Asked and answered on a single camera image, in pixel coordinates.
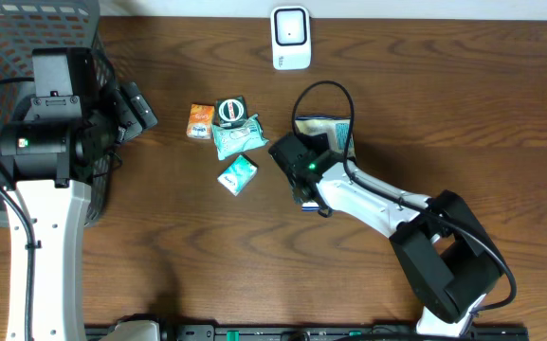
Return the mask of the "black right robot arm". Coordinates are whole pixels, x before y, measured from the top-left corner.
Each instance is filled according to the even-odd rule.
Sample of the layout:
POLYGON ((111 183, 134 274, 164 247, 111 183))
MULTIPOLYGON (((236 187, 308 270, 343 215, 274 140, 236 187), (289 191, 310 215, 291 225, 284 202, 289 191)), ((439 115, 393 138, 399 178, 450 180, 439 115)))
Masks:
POLYGON ((452 191, 436 197, 406 192, 334 152, 278 154, 276 161, 298 202, 316 204, 324 217, 336 211, 351 215, 389 240, 424 306, 419 334, 466 335, 498 280, 513 277, 466 202, 452 191))

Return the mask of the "round green white item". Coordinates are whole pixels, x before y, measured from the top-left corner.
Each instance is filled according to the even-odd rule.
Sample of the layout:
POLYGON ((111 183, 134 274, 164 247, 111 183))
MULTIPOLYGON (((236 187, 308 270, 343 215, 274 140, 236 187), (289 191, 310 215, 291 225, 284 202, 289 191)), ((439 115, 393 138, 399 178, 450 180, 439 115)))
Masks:
POLYGON ((243 96, 218 99, 215 103, 217 123, 222 128, 236 128, 247 121, 247 108, 243 96))

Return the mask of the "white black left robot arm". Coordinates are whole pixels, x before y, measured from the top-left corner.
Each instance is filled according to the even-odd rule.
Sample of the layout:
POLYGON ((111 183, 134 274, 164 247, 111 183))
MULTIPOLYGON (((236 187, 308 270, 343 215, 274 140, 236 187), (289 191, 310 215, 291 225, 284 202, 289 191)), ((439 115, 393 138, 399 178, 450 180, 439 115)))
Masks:
POLYGON ((82 239, 120 145, 157 124, 137 86, 83 47, 33 51, 34 89, 0 131, 10 227, 9 340, 84 340, 82 239))

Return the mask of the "green tissue pack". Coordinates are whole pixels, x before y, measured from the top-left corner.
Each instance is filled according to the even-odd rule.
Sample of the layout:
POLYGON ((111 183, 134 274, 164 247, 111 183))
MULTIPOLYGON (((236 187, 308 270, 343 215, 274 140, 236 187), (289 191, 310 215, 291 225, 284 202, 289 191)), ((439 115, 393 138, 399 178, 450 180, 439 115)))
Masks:
POLYGON ((237 196, 257 174, 258 167, 239 155, 217 178, 231 194, 237 196))

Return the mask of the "mint green snack pouch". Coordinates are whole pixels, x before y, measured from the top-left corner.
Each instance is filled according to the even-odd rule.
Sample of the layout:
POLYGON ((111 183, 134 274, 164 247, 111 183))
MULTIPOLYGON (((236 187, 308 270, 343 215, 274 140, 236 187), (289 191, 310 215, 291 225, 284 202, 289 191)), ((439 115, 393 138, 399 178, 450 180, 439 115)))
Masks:
POLYGON ((264 137, 264 131, 258 118, 259 115, 254 114, 237 128, 227 129, 216 125, 212 127, 212 136, 220 161, 236 153, 261 148, 269 142, 264 137))

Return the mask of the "orange tissue pack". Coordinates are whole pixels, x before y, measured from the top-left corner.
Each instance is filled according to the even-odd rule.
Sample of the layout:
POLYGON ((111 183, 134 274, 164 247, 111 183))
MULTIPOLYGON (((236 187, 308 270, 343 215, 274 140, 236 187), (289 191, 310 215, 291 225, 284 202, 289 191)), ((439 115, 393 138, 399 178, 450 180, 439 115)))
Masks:
POLYGON ((211 139, 214 107, 210 105, 193 104, 190 110, 186 130, 187 137, 195 139, 211 139))

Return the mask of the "yellow white snack bag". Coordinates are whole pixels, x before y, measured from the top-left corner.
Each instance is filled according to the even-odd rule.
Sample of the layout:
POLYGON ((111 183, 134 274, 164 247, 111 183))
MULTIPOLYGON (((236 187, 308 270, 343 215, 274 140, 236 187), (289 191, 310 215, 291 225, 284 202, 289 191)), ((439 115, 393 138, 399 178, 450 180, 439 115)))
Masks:
POLYGON ((325 116, 299 117, 295 121, 295 136, 310 151, 308 161, 293 174, 297 181, 312 182, 319 195, 333 210, 334 185, 351 183, 345 170, 346 163, 355 160, 353 135, 349 118, 325 116))

